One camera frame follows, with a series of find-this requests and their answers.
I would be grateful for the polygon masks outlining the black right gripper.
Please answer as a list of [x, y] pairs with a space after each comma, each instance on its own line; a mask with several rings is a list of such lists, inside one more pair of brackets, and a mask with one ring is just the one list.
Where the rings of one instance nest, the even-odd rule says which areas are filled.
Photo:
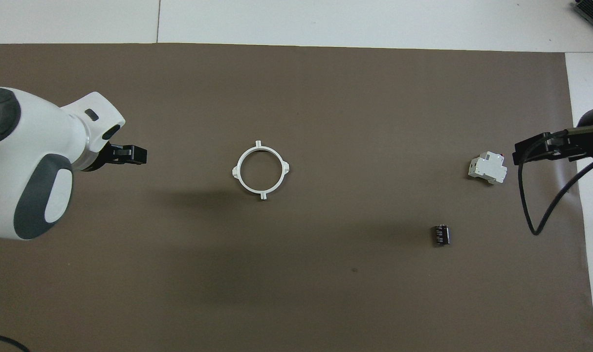
[[[551, 135], [550, 132], [544, 132], [515, 143], [513, 163], [523, 163], [524, 151], [531, 147], [533, 143], [549, 135]], [[587, 157], [593, 158], [593, 109], [580, 118], [576, 127], [556, 133], [556, 137], [549, 140], [549, 147], [551, 147], [550, 153], [529, 153], [524, 163], [565, 158], [570, 162], [574, 162]]]

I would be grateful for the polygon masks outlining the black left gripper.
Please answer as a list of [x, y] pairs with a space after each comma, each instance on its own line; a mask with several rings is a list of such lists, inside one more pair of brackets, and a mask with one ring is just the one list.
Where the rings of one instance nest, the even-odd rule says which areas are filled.
[[148, 151], [135, 145], [117, 145], [109, 142], [97, 154], [95, 160], [88, 166], [88, 171], [99, 170], [106, 163], [144, 165], [147, 163]]

